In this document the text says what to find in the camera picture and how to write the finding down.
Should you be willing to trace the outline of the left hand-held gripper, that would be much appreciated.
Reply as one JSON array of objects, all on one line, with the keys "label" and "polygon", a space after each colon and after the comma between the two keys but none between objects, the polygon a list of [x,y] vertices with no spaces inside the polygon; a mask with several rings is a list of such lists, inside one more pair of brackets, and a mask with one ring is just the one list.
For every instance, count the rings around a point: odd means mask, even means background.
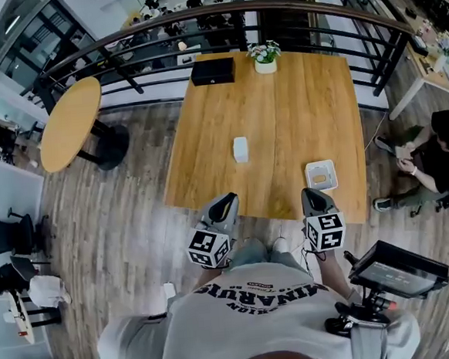
[{"label": "left hand-held gripper", "polygon": [[238,195],[233,192],[215,197],[200,211],[197,224],[187,238],[187,254],[193,264],[204,269],[223,269],[236,241]]}]

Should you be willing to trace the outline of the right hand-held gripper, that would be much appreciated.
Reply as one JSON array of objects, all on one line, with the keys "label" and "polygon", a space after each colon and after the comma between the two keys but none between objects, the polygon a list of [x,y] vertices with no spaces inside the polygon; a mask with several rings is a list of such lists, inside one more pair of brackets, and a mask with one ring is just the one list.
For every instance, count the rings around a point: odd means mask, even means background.
[{"label": "right hand-held gripper", "polygon": [[346,234],[344,214],[333,198],[320,190],[303,188],[304,234],[313,252],[336,250],[343,246]]}]

